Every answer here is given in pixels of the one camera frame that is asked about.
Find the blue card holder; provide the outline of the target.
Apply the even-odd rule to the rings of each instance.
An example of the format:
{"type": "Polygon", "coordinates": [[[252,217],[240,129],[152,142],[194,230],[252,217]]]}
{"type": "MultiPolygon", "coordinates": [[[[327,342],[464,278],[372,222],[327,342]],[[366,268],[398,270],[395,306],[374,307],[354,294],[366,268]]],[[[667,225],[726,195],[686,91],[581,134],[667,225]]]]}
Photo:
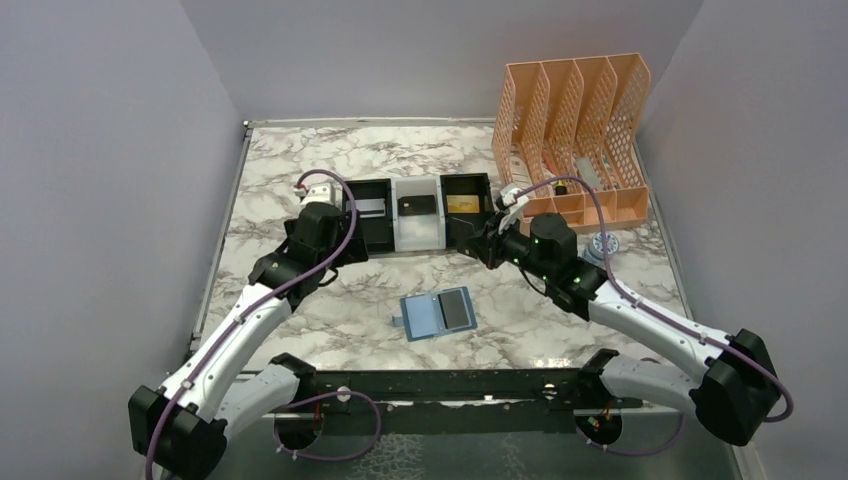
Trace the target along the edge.
{"type": "Polygon", "coordinates": [[[435,338],[477,328],[477,319],[467,287],[456,287],[437,292],[418,294],[400,299],[400,314],[393,316],[391,324],[403,328],[409,342],[435,338]],[[462,289],[471,316],[471,325],[458,330],[447,330],[437,296],[445,291],[462,289]]]}

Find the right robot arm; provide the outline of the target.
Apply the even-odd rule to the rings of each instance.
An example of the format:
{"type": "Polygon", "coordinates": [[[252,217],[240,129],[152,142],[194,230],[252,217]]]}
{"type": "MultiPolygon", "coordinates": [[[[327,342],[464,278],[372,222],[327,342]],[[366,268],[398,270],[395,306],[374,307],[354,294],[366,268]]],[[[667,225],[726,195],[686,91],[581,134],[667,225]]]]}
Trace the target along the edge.
{"type": "Polygon", "coordinates": [[[544,296],[562,311],[616,330],[669,361],[647,366],[613,354],[577,380],[579,398],[600,407],[634,398],[695,417],[716,438],[745,446],[780,397],[778,378],[764,340],[697,325],[616,281],[578,254],[577,234],[553,213],[535,217],[529,234],[503,227],[503,213],[484,223],[451,218],[448,230],[459,253],[493,270],[510,263],[543,281],[544,296]]]}

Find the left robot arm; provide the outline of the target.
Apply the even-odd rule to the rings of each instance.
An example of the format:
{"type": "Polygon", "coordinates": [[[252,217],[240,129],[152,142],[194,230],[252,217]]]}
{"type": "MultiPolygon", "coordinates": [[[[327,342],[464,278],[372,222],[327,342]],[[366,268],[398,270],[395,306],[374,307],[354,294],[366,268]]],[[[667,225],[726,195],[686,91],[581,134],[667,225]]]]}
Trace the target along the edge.
{"type": "Polygon", "coordinates": [[[298,411],[313,401],[313,382],[290,367],[272,364],[250,381],[236,379],[327,271],[364,262],[368,253],[356,209],[310,202],[285,229],[284,242],[256,261],[208,341],[159,387],[141,386],[132,394],[132,444],[145,457],[146,478],[161,472],[205,479],[248,425],[276,406],[298,411]]]}

